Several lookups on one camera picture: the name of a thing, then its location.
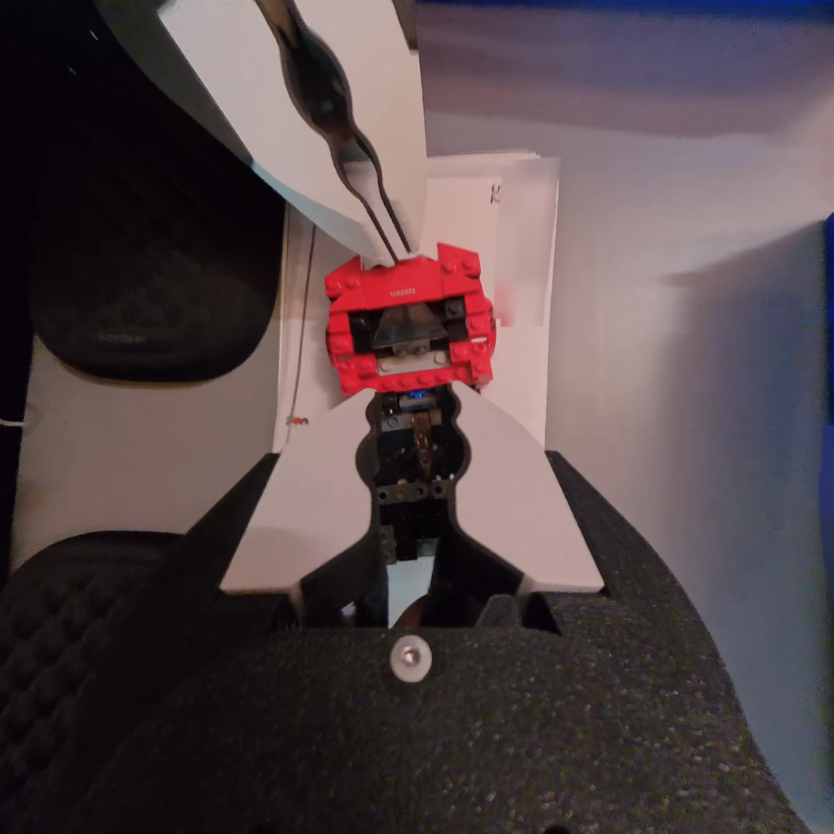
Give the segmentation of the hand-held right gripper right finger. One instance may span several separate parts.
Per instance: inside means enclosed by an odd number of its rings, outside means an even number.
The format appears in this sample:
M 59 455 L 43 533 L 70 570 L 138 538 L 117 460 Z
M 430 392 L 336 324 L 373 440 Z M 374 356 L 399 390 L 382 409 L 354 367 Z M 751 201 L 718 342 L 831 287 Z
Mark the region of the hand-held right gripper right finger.
M 472 627 L 491 603 L 541 622 L 548 593 L 597 595 L 605 580 L 540 443 L 465 385 L 446 385 L 462 444 L 430 587 L 427 627 Z

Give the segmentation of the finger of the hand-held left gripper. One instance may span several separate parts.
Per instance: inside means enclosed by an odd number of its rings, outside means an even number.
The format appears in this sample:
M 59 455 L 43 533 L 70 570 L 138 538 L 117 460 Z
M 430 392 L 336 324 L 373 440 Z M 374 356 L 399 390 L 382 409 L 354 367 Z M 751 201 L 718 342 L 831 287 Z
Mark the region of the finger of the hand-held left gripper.
M 244 144 L 253 171 L 367 265 L 393 265 L 327 139 L 292 99 L 277 32 L 258 2 L 166 2 L 159 19 Z
M 390 211 L 400 252 L 420 247 L 428 188 L 415 2 L 301 1 L 309 32 L 328 48 L 349 94 L 353 125 L 378 164 L 374 207 Z

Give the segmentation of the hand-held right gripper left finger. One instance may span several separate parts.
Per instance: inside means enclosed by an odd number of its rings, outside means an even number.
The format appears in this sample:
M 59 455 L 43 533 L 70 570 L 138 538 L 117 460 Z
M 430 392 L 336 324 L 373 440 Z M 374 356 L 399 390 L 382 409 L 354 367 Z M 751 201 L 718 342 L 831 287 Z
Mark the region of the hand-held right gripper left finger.
M 286 596 L 299 619 L 388 623 L 389 580 L 363 390 L 299 430 L 275 466 L 220 581 L 227 595 Z

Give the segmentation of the red lego car body section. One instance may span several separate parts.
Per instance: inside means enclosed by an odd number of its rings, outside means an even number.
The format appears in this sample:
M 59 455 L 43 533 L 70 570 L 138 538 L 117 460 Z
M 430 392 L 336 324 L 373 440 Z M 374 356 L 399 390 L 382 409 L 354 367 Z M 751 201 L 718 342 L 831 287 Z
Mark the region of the red lego car body section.
M 435 258 L 373 268 L 356 257 L 325 290 L 326 348 L 344 397 L 493 380 L 497 325 L 473 251 L 438 244 Z

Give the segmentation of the white instruction booklet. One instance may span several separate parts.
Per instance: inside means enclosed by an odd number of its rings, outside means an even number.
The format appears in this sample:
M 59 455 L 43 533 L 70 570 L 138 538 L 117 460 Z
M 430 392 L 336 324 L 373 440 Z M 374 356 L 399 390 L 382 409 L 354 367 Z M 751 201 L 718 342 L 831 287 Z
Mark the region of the white instruction booklet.
M 480 256 L 497 324 L 494 380 L 485 390 L 546 444 L 548 358 L 559 199 L 559 160 L 532 152 L 430 159 L 420 251 L 438 243 Z M 289 209 L 276 312 L 278 353 L 274 452 L 342 399 L 325 348 L 324 277 L 352 254 Z

